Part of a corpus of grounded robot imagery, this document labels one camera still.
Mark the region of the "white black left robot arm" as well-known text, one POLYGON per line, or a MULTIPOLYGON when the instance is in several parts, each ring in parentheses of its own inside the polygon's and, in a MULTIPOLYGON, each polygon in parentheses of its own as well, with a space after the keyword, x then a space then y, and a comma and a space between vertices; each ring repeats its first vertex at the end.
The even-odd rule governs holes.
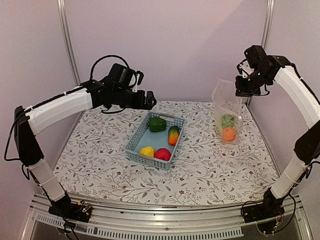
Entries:
POLYGON ((63 217, 74 213, 74 205, 64 198, 67 194, 45 160, 36 136, 61 120, 100 106, 105 107, 104 114, 108 114, 113 105, 122 110, 151 110, 157 100, 152 91, 138 89, 143 78, 144 74, 131 69, 126 61, 115 63, 101 80, 94 79, 94 70, 91 69, 89 80, 72 90, 36 105, 15 109, 9 137, 14 138, 18 152, 16 160, 29 169, 63 217))

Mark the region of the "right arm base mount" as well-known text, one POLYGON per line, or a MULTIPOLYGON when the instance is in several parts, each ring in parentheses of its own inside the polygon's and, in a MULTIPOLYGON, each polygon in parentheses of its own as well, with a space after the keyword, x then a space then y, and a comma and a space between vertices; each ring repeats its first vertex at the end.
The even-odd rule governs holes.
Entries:
MULTIPOLYGON (((262 203, 247 201, 242 205, 240 214, 245 223, 267 220, 277 216, 281 217, 285 213, 284 199, 285 197, 276 198, 271 193, 271 189, 268 189, 263 195, 262 203)), ((279 220, 270 220, 259 223, 257 228, 262 234, 271 235, 276 232, 279 224, 279 220)))

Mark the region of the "orange toy orange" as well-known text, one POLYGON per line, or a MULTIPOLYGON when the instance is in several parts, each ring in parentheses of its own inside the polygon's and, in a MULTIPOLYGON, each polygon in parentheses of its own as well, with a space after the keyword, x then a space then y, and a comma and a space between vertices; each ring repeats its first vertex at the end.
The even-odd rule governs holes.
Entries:
POLYGON ((237 131, 232 127, 226 127, 222 130, 221 135, 225 142, 233 142, 237 137, 237 131))

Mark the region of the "green toy watermelon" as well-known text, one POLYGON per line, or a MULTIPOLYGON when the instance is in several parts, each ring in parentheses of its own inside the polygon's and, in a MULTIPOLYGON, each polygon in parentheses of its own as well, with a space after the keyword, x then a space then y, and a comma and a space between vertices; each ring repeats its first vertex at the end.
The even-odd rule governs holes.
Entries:
POLYGON ((233 114, 224 114, 221 116, 221 127, 233 128, 235 126, 236 117, 233 114))

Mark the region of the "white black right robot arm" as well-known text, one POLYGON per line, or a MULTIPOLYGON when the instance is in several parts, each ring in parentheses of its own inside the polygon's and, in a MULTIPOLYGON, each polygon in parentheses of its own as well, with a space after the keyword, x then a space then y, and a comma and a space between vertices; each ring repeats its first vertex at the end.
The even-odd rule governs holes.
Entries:
POLYGON ((268 55, 261 45, 252 45, 244 51, 245 59, 237 65, 235 94, 238 97, 258 97, 269 94, 262 91, 277 84, 292 102, 291 110, 282 117, 297 116, 305 124, 306 132, 296 140, 293 155, 279 179, 265 192, 258 213, 269 218, 278 210, 278 204, 299 184, 310 170, 312 161, 320 155, 320 101, 306 84, 297 67, 283 55, 268 55))

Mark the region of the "yellow toy lemon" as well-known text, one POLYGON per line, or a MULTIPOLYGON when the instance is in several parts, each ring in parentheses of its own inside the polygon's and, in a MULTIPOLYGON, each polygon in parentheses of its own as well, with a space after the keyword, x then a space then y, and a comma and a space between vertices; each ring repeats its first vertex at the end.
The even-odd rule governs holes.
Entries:
POLYGON ((146 146, 139 150, 139 154, 153 158, 155 156, 155 149, 151 146, 146 146))

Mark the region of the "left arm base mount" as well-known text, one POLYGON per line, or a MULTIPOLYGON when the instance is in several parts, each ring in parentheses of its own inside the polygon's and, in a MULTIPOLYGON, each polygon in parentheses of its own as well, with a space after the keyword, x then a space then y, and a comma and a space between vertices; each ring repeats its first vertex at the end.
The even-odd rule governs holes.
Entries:
POLYGON ((68 195, 65 195, 60 200, 50 202, 48 213, 67 220, 88 223, 92 210, 93 206, 90 203, 85 203, 83 200, 74 203, 68 195))

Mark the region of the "clear zip top bag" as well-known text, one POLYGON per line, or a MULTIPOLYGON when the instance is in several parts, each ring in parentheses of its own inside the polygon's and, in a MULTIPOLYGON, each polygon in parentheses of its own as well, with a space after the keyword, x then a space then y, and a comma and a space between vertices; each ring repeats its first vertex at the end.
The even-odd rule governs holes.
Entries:
POLYGON ((242 118, 242 98, 235 95, 236 88, 235 83, 228 80, 219 79, 216 87, 214 88, 211 98, 214 104, 214 120, 217 129, 222 138, 222 124, 221 117, 222 115, 234 115, 235 116, 235 125, 234 128, 237 131, 237 135, 234 141, 226 142, 227 144, 239 144, 240 143, 240 132, 243 127, 243 118, 242 118))

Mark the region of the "red toy apple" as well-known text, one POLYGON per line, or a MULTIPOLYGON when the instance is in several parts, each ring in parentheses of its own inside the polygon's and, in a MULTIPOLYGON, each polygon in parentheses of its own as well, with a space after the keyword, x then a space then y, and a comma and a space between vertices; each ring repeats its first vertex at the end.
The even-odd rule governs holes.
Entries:
POLYGON ((172 156, 171 152, 166 148, 159 148, 154 154, 154 157, 156 159, 163 160, 163 161, 169 161, 171 156, 172 156))

